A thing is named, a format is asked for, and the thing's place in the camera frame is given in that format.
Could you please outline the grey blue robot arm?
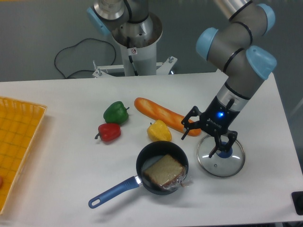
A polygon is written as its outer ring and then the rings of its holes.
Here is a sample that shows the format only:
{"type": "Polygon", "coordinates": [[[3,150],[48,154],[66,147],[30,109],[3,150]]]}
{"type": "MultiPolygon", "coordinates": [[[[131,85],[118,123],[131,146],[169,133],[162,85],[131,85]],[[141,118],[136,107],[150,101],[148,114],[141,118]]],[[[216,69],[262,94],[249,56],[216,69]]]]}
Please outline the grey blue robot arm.
{"type": "MultiPolygon", "coordinates": [[[[208,108],[193,107],[186,116],[176,114],[144,98],[135,107],[167,126],[196,136],[206,132],[215,140],[213,152],[231,150],[237,132],[230,124],[276,67],[276,59],[253,46],[275,23],[272,8],[250,0],[218,0],[216,5],[230,25],[223,31],[206,29],[196,43],[197,53],[228,76],[208,108]]],[[[120,46],[126,76],[154,75],[156,44],[163,32],[160,19],[149,11],[146,0],[97,0],[87,9],[88,17],[103,35],[112,35],[120,46]]]]}

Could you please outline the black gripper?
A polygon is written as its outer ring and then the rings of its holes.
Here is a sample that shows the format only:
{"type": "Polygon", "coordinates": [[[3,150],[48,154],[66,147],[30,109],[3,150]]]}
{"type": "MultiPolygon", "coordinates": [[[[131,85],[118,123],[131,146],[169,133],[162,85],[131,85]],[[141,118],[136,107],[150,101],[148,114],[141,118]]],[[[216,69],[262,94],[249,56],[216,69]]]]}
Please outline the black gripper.
{"type": "Polygon", "coordinates": [[[209,153],[211,158],[216,151],[228,152],[237,139],[238,133],[229,130],[229,126],[234,119],[239,115],[239,111],[228,109],[224,106],[217,97],[215,97],[204,112],[200,112],[197,106],[193,106],[189,113],[183,118],[181,124],[183,125],[184,134],[182,140],[192,130],[202,130],[214,137],[215,147],[209,153]],[[198,121],[190,122],[191,117],[199,117],[198,121]],[[221,135],[227,135],[228,142],[223,144],[221,135]]]}

